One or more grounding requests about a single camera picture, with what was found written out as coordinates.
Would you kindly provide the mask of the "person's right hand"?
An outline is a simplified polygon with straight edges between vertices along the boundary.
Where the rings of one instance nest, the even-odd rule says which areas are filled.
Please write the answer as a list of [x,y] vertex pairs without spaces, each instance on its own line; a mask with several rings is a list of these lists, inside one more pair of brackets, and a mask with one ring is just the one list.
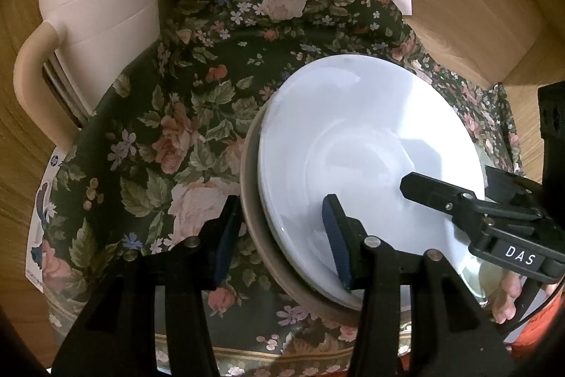
[[[523,284],[518,273],[506,272],[494,294],[489,301],[489,309],[494,323],[504,324],[513,320],[517,315],[517,299],[522,294]],[[530,328],[546,327],[555,316],[559,304],[561,289],[558,284],[544,285],[543,290],[547,296],[557,292],[557,299],[553,300],[547,307],[528,321]]]

